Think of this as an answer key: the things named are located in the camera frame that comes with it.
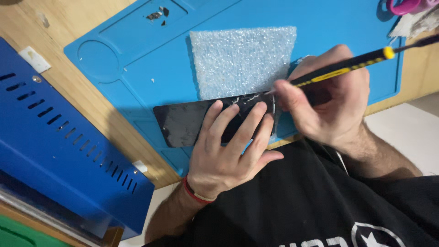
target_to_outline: vent grille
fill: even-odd
[[[9,79],[16,76],[14,73],[10,73],[7,75],[2,75],[0,76],[0,81]],[[36,111],[36,116],[38,116],[39,118],[44,118],[44,116],[48,116],[52,113],[52,111],[55,111],[55,108],[53,106],[46,106],[47,108],[43,111],[36,110],[36,107],[39,105],[44,105],[44,103],[46,102],[44,99],[35,99],[35,97],[37,96],[37,93],[35,91],[26,91],[26,82],[19,82],[19,83],[14,83],[13,85],[10,85],[6,88],[7,92],[10,93],[17,93],[17,100],[21,101],[21,102],[26,102],[29,103],[27,105],[27,108],[29,110],[32,111]],[[77,135],[76,131],[76,127],[71,127],[69,126],[70,122],[68,120],[64,121],[63,124],[57,125],[59,123],[61,123],[61,121],[58,121],[59,119],[62,118],[61,114],[57,114],[56,116],[50,118],[47,121],[48,125],[52,125],[52,124],[56,124],[56,128],[54,128],[54,131],[56,132],[66,132],[67,130],[64,131],[64,129],[69,127],[69,131],[65,133],[64,138],[66,140],[73,140],[71,141],[73,145],[76,145],[78,142],[80,142],[84,135],[83,134],[79,134]],[[102,150],[96,150],[98,148],[97,145],[89,145],[90,144],[90,140],[87,139],[84,143],[82,143],[81,147],[79,148],[79,155],[83,155],[82,151],[86,150],[86,156],[89,158],[93,158],[92,161],[95,163],[101,156],[102,156]],[[107,166],[107,168],[105,169],[105,173],[108,173],[110,171],[111,173],[111,177],[113,178],[115,176],[115,174],[117,173],[118,169],[119,169],[119,165],[116,165],[115,167],[113,167],[113,161],[109,160],[109,158],[107,156],[105,156],[102,160],[102,162],[99,163],[99,167],[103,167],[103,166]],[[128,185],[126,186],[126,190],[130,191],[131,194],[134,194],[134,190],[136,189],[137,183],[134,183],[134,185],[132,186],[133,183],[133,179],[129,177],[128,174],[126,174],[126,172],[124,173],[124,170],[120,170],[120,172],[118,173],[118,175],[115,178],[115,182],[121,182],[122,187],[126,186],[126,183],[128,183]]]

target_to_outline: white logo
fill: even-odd
[[[352,243],[354,247],[405,247],[389,229],[358,222],[352,227]]]

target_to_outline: ventilation slot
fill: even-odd
[[[133,179],[130,180],[130,183],[128,184],[128,188],[126,188],[126,190],[130,189],[131,183],[133,182]]]
[[[114,168],[114,172],[113,172],[113,174],[111,174],[111,177],[114,177],[114,174],[116,173],[117,168],[119,168],[119,166],[116,166],[116,168]]]
[[[4,75],[4,76],[0,76],[0,80],[6,80],[7,78],[11,78],[14,76],[15,76],[15,73],[10,73],[10,74]]]
[[[46,110],[40,112],[40,113],[38,114],[38,117],[42,117],[42,116],[46,115],[47,113],[49,113],[49,111],[51,111],[51,110],[53,110],[53,109],[54,109],[54,108],[53,108],[52,106],[49,107],[49,108],[47,108]]]
[[[113,165],[113,161],[110,161],[110,164],[108,165],[107,170],[105,170],[105,172],[108,172],[110,170],[110,167]]]
[[[10,86],[10,87],[6,88],[6,91],[10,92],[10,91],[13,91],[19,87],[25,86],[25,85],[26,85],[26,83],[21,82],[21,83],[15,84],[14,86]]]
[[[82,147],[80,147],[80,151],[82,151],[82,150],[84,150],[84,148],[88,145],[90,143],[90,140],[87,140],[83,145],[82,145]]]
[[[104,158],[104,160],[102,161],[102,163],[99,165],[99,167],[102,167],[104,164],[105,164],[105,162],[107,161],[107,157],[105,157]]]
[[[91,153],[93,153],[94,149],[96,148],[96,145],[94,145],[93,147],[91,147],[90,151],[88,151],[87,153],[87,157],[90,156]]]
[[[137,187],[137,183],[134,184],[133,192],[131,192],[131,194],[134,194],[134,190],[136,189],[136,187]]]
[[[101,156],[102,151],[99,151],[99,153],[97,153],[96,157],[93,159],[93,162],[96,162],[99,159],[99,156]]]
[[[126,179],[128,178],[128,174],[127,175],[125,175],[125,179],[123,180],[123,182],[122,182],[122,186],[124,186],[125,185],[125,182],[126,182]]]
[[[35,91],[31,91],[31,92],[29,92],[27,94],[23,94],[22,96],[18,97],[17,100],[23,100],[23,99],[25,99],[25,98],[27,98],[27,97],[29,97],[31,95],[34,95],[34,94],[35,94]]]
[[[49,120],[49,122],[47,122],[48,125],[51,125],[53,122],[55,122],[56,120],[58,120],[61,117],[61,114],[56,115],[54,118],[52,118],[51,120]]]
[[[28,109],[32,109],[32,108],[34,108],[35,106],[44,103],[44,101],[45,101],[45,100],[42,99],[42,100],[38,101],[37,103],[33,103],[33,104],[31,104],[30,106],[28,106]]]
[[[65,135],[65,138],[67,139],[69,136],[71,136],[72,134],[73,134],[73,132],[75,132],[76,131],[76,128],[73,128],[71,131],[69,131],[68,133],[67,133],[67,135]]]
[[[67,126],[67,124],[69,124],[68,121],[64,122],[60,127],[58,127],[58,129],[57,129],[56,131],[60,131],[60,130],[62,130],[64,127]]]
[[[122,173],[123,173],[123,170],[122,170],[122,171],[120,171],[120,174],[119,174],[119,176],[117,177],[117,180],[116,180],[116,182],[119,182],[119,180],[120,180],[120,177],[122,177]]]
[[[73,141],[73,145],[75,145],[84,135],[80,134],[74,141]]]

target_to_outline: screw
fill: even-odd
[[[37,83],[41,82],[41,78],[39,78],[38,76],[32,76],[32,80],[37,82]]]

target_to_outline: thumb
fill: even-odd
[[[310,120],[317,119],[317,113],[309,104],[305,93],[286,80],[275,81],[274,88],[283,106],[290,111],[296,126],[301,129],[310,127]]]
[[[258,174],[259,171],[262,170],[268,163],[270,163],[273,160],[281,160],[284,158],[284,155],[279,151],[264,151],[262,156],[259,158],[258,163],[256,163],[253,170],[248,175],[248,180],[252,179],[256,174]]]

